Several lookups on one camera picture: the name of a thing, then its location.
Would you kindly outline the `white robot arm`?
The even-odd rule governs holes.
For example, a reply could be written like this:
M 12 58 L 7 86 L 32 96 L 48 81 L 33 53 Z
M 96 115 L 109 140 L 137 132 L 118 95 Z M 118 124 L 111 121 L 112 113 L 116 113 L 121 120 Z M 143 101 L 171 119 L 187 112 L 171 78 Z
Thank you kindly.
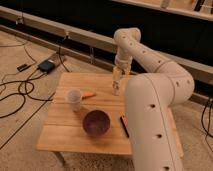
M 143 74 L 130 78 L 124 104 L 135 171 L 184 171 L 169 120 L 169 108 L 193 94 L 192 75 L 175 61 L 140 43 L 137 28 L 118 29 L 115 65 L 122 71 L 136 60 Z

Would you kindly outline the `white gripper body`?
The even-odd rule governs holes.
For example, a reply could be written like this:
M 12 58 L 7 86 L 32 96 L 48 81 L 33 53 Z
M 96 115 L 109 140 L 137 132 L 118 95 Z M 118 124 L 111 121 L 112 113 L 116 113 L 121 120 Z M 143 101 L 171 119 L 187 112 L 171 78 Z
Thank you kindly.
M 115 65 L 124 71 L 125 74 L 129 74 L 131 71 L 132 57 L 128 56 L 126 59 L 122 59 L 119 56 L 115 57 Z

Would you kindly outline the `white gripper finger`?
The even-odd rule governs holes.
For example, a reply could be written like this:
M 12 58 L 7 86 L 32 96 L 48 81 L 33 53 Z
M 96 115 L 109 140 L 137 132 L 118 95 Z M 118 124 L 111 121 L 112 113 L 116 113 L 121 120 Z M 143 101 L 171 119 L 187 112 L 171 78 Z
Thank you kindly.
M 113 68 L 113 81 L 119 82 L 124 77 L 125 72 L 119 67 L 115 66 Z

